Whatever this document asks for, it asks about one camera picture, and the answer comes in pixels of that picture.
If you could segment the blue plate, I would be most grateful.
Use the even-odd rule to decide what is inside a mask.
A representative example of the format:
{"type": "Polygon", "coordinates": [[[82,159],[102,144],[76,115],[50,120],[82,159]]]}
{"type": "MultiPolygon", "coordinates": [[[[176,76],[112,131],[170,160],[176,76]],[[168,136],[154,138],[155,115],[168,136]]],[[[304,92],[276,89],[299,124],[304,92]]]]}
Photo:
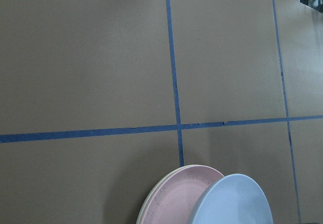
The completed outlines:
{"type": "Polygon", "coordinates": [[[273,223],[268,200],[251,177],[231,174],[208,187],[188,223],[273,223]]]}

